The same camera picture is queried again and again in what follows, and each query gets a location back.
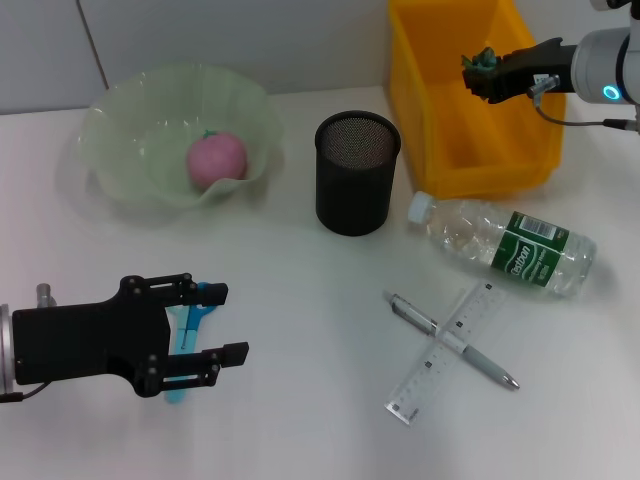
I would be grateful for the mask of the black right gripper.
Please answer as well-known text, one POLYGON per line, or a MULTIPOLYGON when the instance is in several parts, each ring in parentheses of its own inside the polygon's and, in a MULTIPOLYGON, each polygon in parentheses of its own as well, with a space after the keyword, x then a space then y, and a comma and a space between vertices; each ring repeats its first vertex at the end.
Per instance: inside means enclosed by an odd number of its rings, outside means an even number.
POLYGON ((464 70, 464 84, 474 96, 490 104, 525 95, 536 83, 552 76, 559 77, 552 93, 574 93, 571 66, 575 51, 575 45, 563 45, 560 37, 549 39, 496 56, 492 71, 464 70))

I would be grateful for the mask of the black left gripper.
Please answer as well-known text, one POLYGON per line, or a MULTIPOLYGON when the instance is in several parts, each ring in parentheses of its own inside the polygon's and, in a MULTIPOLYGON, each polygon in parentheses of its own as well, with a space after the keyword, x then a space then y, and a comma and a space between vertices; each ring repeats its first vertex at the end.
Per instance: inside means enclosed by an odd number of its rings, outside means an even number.
POLYGON ((156 396, 168 364, 165 308, 221 306, 228 291, 225 283, 200 285, 190 273, 129 276, 102 302, 16 310, 11 318, 15 382, 115 375, 137 395, 156 396))

